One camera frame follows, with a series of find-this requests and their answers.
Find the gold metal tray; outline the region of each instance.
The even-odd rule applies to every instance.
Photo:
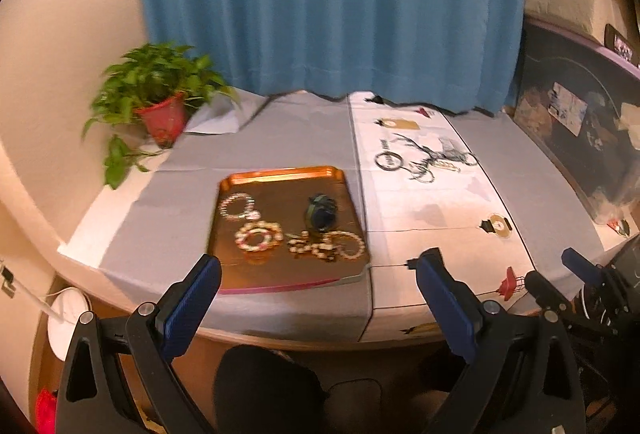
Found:
[[[246,192],[255,200],[261,220],[279,223],[284,234],[298,236],[305,229],[309,198],[327,194],[338,207],[337,230],[353,232],[366,242],[344,172],[331,166],[289,168],[232,174],[220,182],[207,253],[222,264],[221,293],[258,293],[344,284],[359,280],[369,263],[369,251],[356,260],[337,257],[325,262],[311,254],[294,256],[287,237],[275,248],[247,253],[235,243],[236,231],[245,221],[229,221],[220,215],[220,203],[236,192]],[[244,201],[228,206],[231,214],[242,212]]]

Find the silver bolt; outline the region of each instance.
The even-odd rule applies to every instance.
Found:
[[[82,315],[80,315],[81,324],[88,324],[93,319],[94,319],[94,314],[91,313],[90,311],[85,311],[84,313],[82,313]]]
[[[138,308],[138,313],[143,317],[146,317],[147,315],[151,315],[151,313],[154,312],[154,309],[156,309],[156,305],[153,302],[145,302]]]
[[[495,300],[485,300],[482,303],[482,307],[484,308],[484,311],[489,313],[489,315],[497,315],[500,313],[501,309],[500,305]]]
[[[545,311],[544,317],[548,322],[551,322],[552,324],[558,322],[558,315],[555,311],[551,311],[550,309]]]

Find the wall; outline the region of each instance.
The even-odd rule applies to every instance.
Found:
[[[100,73],[144,42],[141,0],[0,0],[0,143],[59,239],[102,187],[108,130],[79,138]]]
[[[49,292],[55,275],[53,268],[25,237],[2,203],[0,258],[16,279],[36,295]],[[40,316],[40,310],[24,294],[18,291],[9,299],[0,292],[0,376],[27,418],[30,405],[33,406],[42,353],[42,344],[34,342]]]

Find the table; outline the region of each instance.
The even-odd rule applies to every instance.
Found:
[[[525,292],[508,302],[496,293],[508,266],[517,276],[535,267],[571,294],[579,284],[560,264],[565,247],[578,245],[602,263],[624,243],[590,221],[558,170],[505,114],[449,117],[427,107],[381,106],[368,102],[371,97],[354,93],[332,101],[292,93],[236,134],[184,135],[172,151],[150,160],[152,175],[132,172],[118,190],[105,188],[59,252],[103,272],[133,302],[156,301],[206,248],[220,180],[248,170],[335,166],[346,174],[367,231],[372,261],[361,279],[219,295],[202,323],[202,332],[215,338],[323,348],[439,338],[415,274],[404,266],[428,247],[440,247],[451,273],[481,300],[524,313],[535,308]],[[389,127],[393,120],[418,129]],[[480,166],[434,169],[432,184],[405,171],[384,172],[372,158],[396,130],[432,148],[448,139],[473,151]],[[403,157],[420,154],[403,143],[392,146]],[[513,223],[508,239],[480,229],[493,213]]]

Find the white round base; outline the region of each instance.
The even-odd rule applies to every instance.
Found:
[[[89,311],[89,303],[79,289],[68,288],[56,297],[51,308],[65,319],[61,324],[55,318],[49,317],[47,323],[51,350],[64,362],[71,338],[74,335],[76,322],[82,313]]]

